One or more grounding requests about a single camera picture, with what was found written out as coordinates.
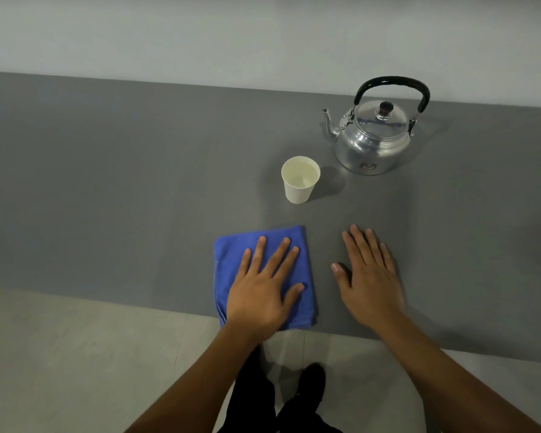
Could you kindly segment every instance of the person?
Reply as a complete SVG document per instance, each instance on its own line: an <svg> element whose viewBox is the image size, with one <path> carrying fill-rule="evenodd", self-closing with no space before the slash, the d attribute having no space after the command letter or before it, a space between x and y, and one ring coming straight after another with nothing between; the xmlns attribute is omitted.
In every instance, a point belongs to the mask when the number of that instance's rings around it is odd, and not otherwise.
<svg viewBox="0 0 541 433"><path fill-rule="evenodd" d="M353 317L372 328L406 370L427 411L444 433L541 432L541 425L472 376L439 349L404 314L402 288L387 246L372 230L343 232L352 278L339 264L332 271ZM325 388L319 364L307 367L295 397L274 413L274 386L260 369L260 343L289 316L303 285L281 300L281 285L298 248L285 238L261 268L265 237L246 249L231 287L227 322L202 356L152 404L127 433L211 432L235 380L221 433L338 432L317 415Z"/></svg>

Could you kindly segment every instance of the folded blue cloth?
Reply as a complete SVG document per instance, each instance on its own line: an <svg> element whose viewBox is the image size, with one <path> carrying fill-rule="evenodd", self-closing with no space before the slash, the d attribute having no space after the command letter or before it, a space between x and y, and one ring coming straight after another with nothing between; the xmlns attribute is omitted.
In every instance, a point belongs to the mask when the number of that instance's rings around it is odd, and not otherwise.
<svg viewBox="0 0 541 433"><path fill-rule="evenodd" d="M304 290L292 307L291 314L281 327L281 330L310 327L314 317L313 283L311 281L309 252L304 240L302 226L229 235L221 237L215 242L215 303L221 326L227 320L228 291L234 282L235 276L237 276L242 254L248 247L254 252L258 238L261 235L267 238L267 247L265 248L261 268L266 266L267 261L279 247L284 237L291 239L290 247L298 246L300 248L301 251L291 273L282 285L281 296L284 298L289 288L297 283L303 283Z"/></svg>

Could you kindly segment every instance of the kettle spout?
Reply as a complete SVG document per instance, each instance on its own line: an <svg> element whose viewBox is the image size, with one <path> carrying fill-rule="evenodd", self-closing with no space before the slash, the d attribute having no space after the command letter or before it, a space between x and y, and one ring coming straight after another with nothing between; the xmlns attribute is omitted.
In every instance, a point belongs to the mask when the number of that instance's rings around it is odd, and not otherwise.
<svg viewBox="0 0 541 433"><path fill-rule="evenodd" d="M324 108L322 110L322 113L325 115L326 130L328 130L333 137L337 137L340 133L340 129L338 127L333 127L329 110L327 108Z"/></svg>

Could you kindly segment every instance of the cup rim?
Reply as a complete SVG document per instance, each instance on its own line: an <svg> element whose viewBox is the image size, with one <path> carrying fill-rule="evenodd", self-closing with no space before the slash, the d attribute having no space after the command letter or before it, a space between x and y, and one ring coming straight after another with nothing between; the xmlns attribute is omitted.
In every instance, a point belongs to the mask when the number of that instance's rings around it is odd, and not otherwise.
<svg viewBox="0 0 541 433"><path fill-rule="evenodd" d="M307 164L310 164L315 169L315 171L317 172L317 179L312 183L312 185L308 185L308 186L305 186L305 187L297 187L297 186L291 185L289 182L287 182L287 180L284 178L284 167L290 161L293 161L293 160L304 160L304 162L306 162ZM302 156L302 155L293 156L292 158L289 158L284 162L283 166L280 169L280 176L283 179L283 182L288 184L290 187L295 188L297 190L306 190L307 188L311 188L312 186L316 185L318 180L321 178L321 167L318 166L318 164L316 163L315 160L309 158L308 156Z"/></svg>

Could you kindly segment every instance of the kettle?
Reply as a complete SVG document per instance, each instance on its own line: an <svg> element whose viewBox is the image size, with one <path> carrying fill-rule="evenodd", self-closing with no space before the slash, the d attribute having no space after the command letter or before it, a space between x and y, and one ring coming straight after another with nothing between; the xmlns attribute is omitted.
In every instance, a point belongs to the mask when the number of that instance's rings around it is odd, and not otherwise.
<svg viewBox="0 0 541 433"><path fill-rule="evenodd" d="M359 102L370 88L381 85L402 85L415 88L423 99L418 113L409 119L404 111L387 100ZM427 107L431 93L419 80L402 76L384 76L366 81L356 92L354 106L333 127L329 109L323 109L327 130L335 137L335 155L349 170L378 175L390 170L407 148L413 136L417 116Z"/></svg>

